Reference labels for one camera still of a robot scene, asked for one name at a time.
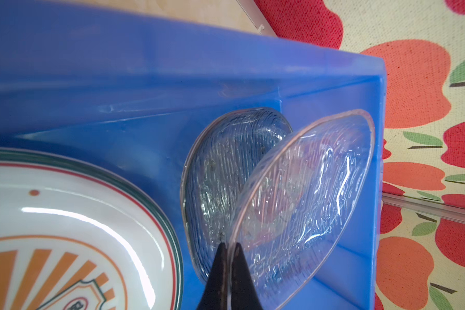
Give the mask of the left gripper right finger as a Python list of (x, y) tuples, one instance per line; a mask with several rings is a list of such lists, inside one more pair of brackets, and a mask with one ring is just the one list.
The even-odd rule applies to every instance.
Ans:
[(231, 264), (231, 309), (263, 310), (241, 244), (236, 243)]

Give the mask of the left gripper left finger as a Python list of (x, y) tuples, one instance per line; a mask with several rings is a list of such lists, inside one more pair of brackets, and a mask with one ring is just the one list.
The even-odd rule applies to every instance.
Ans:
[(227, 309), (227, 248), (221, 243), (214, 261), (197, 310)]

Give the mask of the sunburst plate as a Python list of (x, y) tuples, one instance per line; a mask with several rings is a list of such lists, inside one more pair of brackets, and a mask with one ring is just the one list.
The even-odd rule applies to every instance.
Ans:
[(155, 201), (82, 161), (0, 148), (0, 309), (179, 309), (183, 258)]

